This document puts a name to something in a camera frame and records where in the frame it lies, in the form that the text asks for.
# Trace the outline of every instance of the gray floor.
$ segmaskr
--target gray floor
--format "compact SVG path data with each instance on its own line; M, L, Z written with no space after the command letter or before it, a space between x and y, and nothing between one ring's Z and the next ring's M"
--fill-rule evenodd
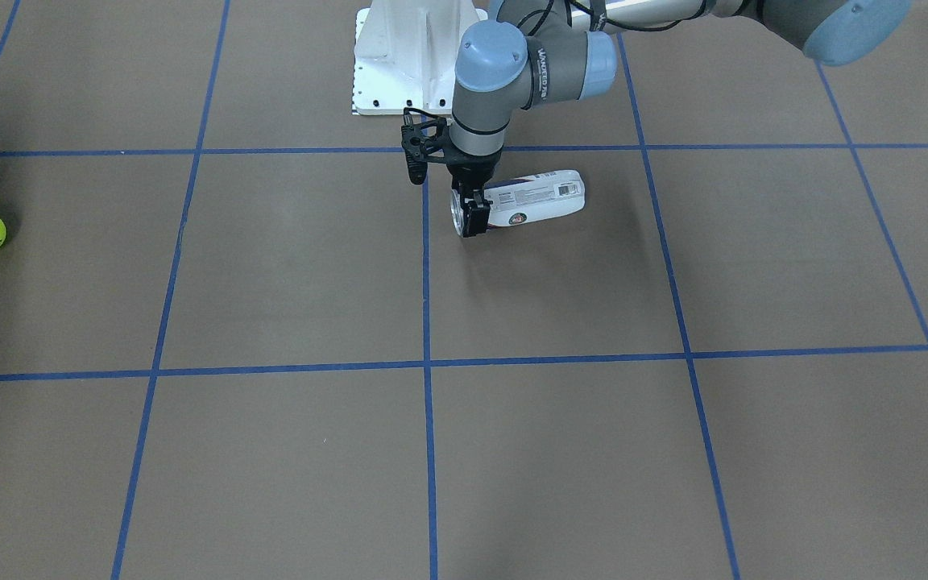
M928 578L928 0L624 36L467 242L294 4L0 0L0 579Z

